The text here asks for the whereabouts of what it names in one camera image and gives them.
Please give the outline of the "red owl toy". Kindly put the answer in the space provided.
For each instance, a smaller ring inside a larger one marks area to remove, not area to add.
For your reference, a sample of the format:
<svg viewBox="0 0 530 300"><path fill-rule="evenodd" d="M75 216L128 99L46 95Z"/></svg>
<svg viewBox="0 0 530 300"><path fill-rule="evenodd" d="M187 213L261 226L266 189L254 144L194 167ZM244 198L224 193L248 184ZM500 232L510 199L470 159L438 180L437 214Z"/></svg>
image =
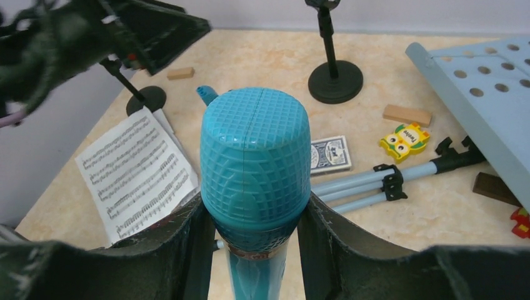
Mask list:
<svg viewBox="0 0 530 300"><path fill-rule="evenodd" d="M517 208L511 214L510 220L516 222L511 230L513 234L523 239L529 238L529 213L523 207Z"/></svg>

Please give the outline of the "blue microphone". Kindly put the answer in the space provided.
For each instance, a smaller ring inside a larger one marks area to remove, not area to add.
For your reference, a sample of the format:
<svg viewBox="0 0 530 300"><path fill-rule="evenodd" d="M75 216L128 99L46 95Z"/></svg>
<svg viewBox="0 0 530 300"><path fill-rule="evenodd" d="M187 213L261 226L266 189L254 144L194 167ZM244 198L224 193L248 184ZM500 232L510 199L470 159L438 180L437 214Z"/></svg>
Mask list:
<svg viewBox="0 0 530 300"><path fill-rule="evenodd" d="M303 105L277 89L244 87L204 112L202 201L227 249L236 299L278 299L288 241L311 195Z"/></svg>

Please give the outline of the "light wooden block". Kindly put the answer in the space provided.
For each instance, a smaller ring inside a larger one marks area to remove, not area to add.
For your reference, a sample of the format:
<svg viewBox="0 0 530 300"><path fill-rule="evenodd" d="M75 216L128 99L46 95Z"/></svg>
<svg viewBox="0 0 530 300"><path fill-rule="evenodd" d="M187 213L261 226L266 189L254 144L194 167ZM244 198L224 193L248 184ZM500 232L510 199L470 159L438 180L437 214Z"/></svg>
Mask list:
<svg viewBox="0 0 530 300"><path fill-rule="evenodd" d="M195 74L195 69L193 67L183 67L179 69L170 69L166 77L168 80L180 80L180 79L188 79L192 78Z"/></svg>

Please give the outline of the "wooden block near left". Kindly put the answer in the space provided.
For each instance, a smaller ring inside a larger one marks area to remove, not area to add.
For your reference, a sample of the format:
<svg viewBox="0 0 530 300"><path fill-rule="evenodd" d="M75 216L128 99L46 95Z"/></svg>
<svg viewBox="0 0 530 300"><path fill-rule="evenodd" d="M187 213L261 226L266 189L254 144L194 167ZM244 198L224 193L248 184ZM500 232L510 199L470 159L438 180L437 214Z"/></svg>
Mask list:
<svg viewBox="0 0 530 300"><path fill-rule="evenodd" d="M387 120L399 121L402 123L418 123L423 127L429 127L432 114L422 109L414 109L388 104L382 113L382 117Z"/></svg>

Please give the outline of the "black stand of blue microphone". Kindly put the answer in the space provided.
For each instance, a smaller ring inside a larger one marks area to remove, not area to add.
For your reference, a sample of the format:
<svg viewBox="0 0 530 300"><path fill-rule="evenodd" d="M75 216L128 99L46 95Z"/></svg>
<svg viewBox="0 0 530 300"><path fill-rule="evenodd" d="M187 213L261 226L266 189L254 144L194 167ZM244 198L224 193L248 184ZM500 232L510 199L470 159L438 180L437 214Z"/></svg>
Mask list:
<svg viewBox="0 0 530 300"><path fill-rule="evenodd" d="M336 59L331 11L339 1L305 0L317 11L319 35L323 40L327 61L316 67L308 79L311 96L324 104L341 104L352 100L363 88L364 76L357 65Z"/></svg>

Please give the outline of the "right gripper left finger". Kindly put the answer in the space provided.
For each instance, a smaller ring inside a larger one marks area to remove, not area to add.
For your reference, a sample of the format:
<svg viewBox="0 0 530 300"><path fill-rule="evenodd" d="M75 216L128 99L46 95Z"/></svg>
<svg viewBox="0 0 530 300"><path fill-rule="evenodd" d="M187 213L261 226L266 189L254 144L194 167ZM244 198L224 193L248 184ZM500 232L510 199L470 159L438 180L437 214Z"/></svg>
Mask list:
<svg viewBox="0 0 530 300"><path fill-rule="evenodd" d="M2 299L206 299L214 224L200 196L109 248L1 244Z"/></svg>

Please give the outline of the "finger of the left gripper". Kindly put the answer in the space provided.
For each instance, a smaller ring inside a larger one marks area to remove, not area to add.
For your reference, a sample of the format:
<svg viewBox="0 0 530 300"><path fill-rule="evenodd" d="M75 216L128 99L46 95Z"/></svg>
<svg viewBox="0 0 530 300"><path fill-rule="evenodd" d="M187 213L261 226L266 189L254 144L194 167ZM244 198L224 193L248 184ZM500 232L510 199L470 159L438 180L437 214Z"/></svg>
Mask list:
<svg viewBox="0 0 530 300"><path fill-rule="evenodd" d="M111 8L131 35L139 65L155 75L211 31L208 20L161 1L112 1Z"/></svg>

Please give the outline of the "light blue music stand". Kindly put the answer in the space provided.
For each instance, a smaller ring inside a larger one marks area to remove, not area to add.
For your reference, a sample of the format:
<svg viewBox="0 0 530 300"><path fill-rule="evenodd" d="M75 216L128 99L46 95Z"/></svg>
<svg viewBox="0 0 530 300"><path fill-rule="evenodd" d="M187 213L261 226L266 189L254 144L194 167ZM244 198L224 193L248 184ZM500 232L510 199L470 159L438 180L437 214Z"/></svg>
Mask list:
<svg viewBox="0 0 530 300"><path fill-rule="evenodd" d="M448 125L465 137L463 152L451 139L436 147L437 157L411 167L380 165L373 170L317 184L315 193L333 201L375 191L336 207L339 213L405 198L403 184L488 162L523 206L529 207L529 36L428 50L414 42L406 55L437 94L446 114L434 127Z"/></svg>

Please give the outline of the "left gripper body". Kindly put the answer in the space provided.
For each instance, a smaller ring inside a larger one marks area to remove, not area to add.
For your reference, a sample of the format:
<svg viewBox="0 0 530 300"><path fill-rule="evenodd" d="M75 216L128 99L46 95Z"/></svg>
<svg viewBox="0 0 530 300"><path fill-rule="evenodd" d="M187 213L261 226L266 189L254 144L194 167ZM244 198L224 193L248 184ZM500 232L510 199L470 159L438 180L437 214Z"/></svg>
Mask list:
<svg viewBox="0 0 530 300"><path fill-rule="evenodd" d="M1 115L29 116L53 89L100 64L141 68L132 1L35 1L1 22Z"/></svg>

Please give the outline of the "blue toy train block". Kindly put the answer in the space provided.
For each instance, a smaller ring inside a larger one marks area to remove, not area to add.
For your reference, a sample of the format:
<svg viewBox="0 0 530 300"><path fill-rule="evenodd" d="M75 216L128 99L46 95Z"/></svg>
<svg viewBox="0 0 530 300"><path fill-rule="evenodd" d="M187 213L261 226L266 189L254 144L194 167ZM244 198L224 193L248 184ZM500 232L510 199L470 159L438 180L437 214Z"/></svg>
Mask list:
<svg viewBox="0 0 530 300"><path fill-rule="evenodd" d="M218 97L218 93L207 85L197 87L196 92L206 106L210 105Z"/></svg>

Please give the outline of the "blue playing card deck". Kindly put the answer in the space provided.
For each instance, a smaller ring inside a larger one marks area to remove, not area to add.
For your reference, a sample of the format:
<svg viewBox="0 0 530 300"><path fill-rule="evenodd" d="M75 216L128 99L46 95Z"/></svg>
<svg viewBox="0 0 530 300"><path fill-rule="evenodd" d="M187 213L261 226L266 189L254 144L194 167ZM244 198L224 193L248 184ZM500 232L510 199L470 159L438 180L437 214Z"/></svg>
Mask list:
<svg viewBox="0 0 530 300"><path fill-rule="evenodd" d="M350 171L352 168L344 135L311 142L311 176Z"/></svg>

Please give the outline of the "sheet music page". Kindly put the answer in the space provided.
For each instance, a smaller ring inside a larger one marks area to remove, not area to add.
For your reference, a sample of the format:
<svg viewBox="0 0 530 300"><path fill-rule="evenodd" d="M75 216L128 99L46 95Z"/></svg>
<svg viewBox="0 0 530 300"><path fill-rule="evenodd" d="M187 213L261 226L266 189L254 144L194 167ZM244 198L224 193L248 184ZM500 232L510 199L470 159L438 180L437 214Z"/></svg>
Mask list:
<svg viewBox="0 0 530 300"><path fill-rule="evenodd" d="M157 111L154 111L153 112L153 116L157 119L159 124L164 128L164 130L168 134L174 135L174 130L173 130L171 124L169 123L169 121L168 121L168 119L167 119L167 117L164 114L162 109L158 109Z"/></svg>
<svg viewBox="0 0 530 300"><path fill-rule="evenodd" d="M148 108L103 134L76 164L110 244L152 226L200 190L177 137L168 134Z"/></svg>

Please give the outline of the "yellow owl toy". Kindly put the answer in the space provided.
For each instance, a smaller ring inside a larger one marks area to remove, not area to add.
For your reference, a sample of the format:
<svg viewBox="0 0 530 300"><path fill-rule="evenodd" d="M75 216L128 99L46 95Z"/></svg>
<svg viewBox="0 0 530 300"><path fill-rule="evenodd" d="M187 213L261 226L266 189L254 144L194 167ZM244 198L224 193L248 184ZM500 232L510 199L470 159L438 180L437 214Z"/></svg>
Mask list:
<svg viewBox="0 0 530 300"><path fill-rule="evenodd" d="M399 164L409 156L423 152L430 137L431 135L416 122L401 124L391 134L379 140L379 147Z"/></svg>

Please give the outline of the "dark brown block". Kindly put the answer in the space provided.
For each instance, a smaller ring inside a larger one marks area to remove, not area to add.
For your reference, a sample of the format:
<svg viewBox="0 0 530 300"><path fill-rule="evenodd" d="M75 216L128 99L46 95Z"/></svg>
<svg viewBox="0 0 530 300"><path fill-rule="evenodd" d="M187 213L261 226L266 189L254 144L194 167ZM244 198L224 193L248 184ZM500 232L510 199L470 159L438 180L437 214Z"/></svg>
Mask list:
<svg viewBox="0 0 530 300"><path fill-rule="evenodd" d="M472 191L519 208L523 206L499 176L479 172L475 178Z"/></svg>

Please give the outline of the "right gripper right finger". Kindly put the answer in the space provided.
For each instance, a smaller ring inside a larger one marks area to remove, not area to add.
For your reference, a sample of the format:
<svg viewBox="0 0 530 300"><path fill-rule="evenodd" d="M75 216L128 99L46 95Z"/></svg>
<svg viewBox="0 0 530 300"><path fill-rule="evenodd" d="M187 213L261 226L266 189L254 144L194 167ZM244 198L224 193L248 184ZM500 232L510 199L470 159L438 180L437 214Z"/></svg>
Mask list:
<svg viewBox="0 0 530 300"><path fill-rule="evenodd" d="M529 248L398 246L312 195L297 227L307 299L528 299Z"/></svg>

